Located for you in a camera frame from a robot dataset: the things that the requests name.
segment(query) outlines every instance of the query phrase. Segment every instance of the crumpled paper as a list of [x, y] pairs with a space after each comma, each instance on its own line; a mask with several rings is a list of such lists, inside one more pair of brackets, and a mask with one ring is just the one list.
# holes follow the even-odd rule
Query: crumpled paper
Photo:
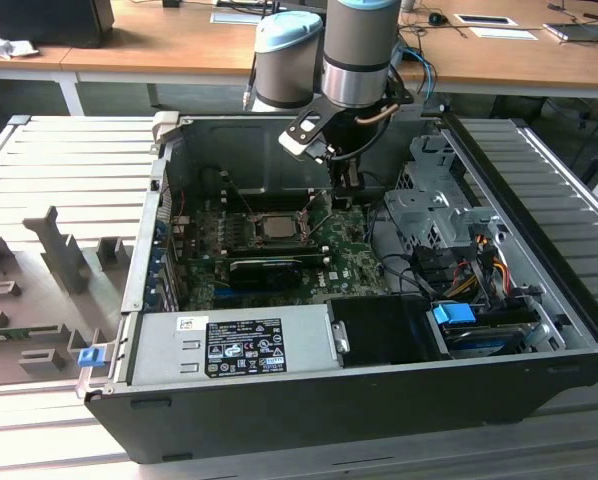
[[27, 40], [4, 40], [0, 38], [0, 57], [10, 60], [12, 57], [25, 57], [28, 55], [36, 55], [39, 50], [35, 50]]

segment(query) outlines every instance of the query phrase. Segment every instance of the motherboard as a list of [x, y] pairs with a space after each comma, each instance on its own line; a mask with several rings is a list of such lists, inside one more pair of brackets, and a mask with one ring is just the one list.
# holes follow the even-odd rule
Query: motherboard
[[207, 200], [179, 225], [185, 308], [306, 305], [388, 293], [362, 205], [334, 208], [325, 191], [294, 202], [244, 202]]

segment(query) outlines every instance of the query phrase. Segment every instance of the blue cable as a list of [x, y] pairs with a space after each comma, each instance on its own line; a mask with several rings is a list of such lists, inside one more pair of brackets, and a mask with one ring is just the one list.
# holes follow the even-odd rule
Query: blue cable
[[415, 57], [417, 60], [419, 60], [419, 62], [421, 62], [421, 64], [426, 69], [426, 75], [428, 76], [428, 88], [427, 88], [427, 92], [426, 92], [426, 100], [428, 100], [430, 98], [430, 95], [432, 95], [432, 73], [430, 71], [430, 64], [414, 50], [410, 50], [409, 48], [407, 48], [406, 51], [410, 55]]

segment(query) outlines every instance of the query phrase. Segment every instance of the red cable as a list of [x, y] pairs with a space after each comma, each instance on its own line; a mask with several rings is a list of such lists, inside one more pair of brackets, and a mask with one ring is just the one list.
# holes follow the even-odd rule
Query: red cable
[[454, 287], [455, 283], [457, 283], [457, 275], [459, 274], [461, 267], [464, 267], [466, 265], [468, 265], [468, 262], [466, 261], [463, 261], [459, 265], [457, 265], [457, 268], [455, 268], [455, 272], [452, 274], [452, 285], [450, 285], [451, 287]]

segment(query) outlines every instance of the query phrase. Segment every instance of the black computer case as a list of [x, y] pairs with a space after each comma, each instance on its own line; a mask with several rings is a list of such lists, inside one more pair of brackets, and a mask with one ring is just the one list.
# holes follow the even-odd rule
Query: black computer case
[[97, 48], [112, 29], [110, 0], [0, 0], [0, 38]]

